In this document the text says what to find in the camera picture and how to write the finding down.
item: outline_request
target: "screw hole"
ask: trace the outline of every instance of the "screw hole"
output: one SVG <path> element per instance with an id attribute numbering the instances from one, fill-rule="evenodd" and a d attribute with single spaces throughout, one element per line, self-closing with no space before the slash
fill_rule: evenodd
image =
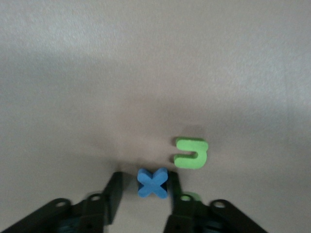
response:
<path id="1" fill-rule="evenodd" d="M 93 200 L 93 201 L 94 201 L 94 200 L 99 200 L 100 198 L 101 198 L 101 197 L 97 195 L 97 196 L 91 197 L 91 200 Z"/>
<path id="2" fill-rule="evenodd" d="M 181 199 L 182 201 L 191 201 L 191 197 L 188 196 L 188 195 L 183 195 L 183 196 L 180 197 L 180 199 Z"/>
<path id="3" fill-rule="evenodd" d="M 217 208 L 225 208 L 225 204 L 223 204 L 222 202 L 220 201 L 217 201 L 214 203 L 214 206 L 217 207 Z"/>
<path id="4" fill-rule="evenodd" d="M 66 202 L 61 201 L 61 202 L 59 202 L 59 203 L 56 204 L 56 207 L 62 207 L 62 206 L 64 206 L 64 205 L 66 205 Z"/>

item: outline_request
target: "blue foam letter x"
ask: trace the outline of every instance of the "blue foam letter x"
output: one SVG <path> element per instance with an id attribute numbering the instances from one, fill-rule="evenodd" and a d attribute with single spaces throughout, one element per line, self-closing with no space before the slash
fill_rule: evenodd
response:
<path id="1" fill-rule="evenodd" d="M 167 190 L 161 187 L 168 179 L 167 169 L 160 168 L 154 174 L 150 173 L 144 168 L 139 169 L 137 180 L 140 182 L 138 188 L 138 195 L 141 198 L 155 193 L 159 198 L 165 199 L 167 197 Z"/>

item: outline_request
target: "gray surface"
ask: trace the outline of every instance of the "gray surface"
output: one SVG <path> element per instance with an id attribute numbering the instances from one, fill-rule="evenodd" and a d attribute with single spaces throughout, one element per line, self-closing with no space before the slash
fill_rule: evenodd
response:
<path id="1" fill-rule="evenodd" d="M 179 170 L 270 233 L 311 228 L 310 1 L 0 1 L 0 230 L 75 203 L 115 170 Z M 112 233 L 163 230 L 169 201 L 125 190 Z"/>

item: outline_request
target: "black plastic part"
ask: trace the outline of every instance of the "black plastic part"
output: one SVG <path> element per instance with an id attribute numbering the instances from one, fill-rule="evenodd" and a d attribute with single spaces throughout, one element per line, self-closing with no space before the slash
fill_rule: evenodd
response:
<path id="1" fill-rule="evenodd" d="M 182 192 L 178 174 L 169 174 L 173 212 L 164 233 L 267 233 L 242 211 L 226 200 L 210 206 Z"/>
<path id="2" fill-rule="evenodd" d="M 103 233 L 121 201 L 122 177 L 122 172 L 115 172 L 102 193 L 76 205 L 68 199 L 55 199 L 2 233 Z"/>

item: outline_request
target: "green foam number 3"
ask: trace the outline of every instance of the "green foam number 3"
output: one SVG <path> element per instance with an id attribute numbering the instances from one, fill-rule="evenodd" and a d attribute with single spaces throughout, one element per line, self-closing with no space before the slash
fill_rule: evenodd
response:
<path id="1" fill-rule="evenodd" d="M 176 147 L 183 151 L 193 151 L 194 154 L 176 154 L 174 164 L 179 168 L 199 169 L 207 160 L 208 144 L 201 138 L 178 137 Z"/>

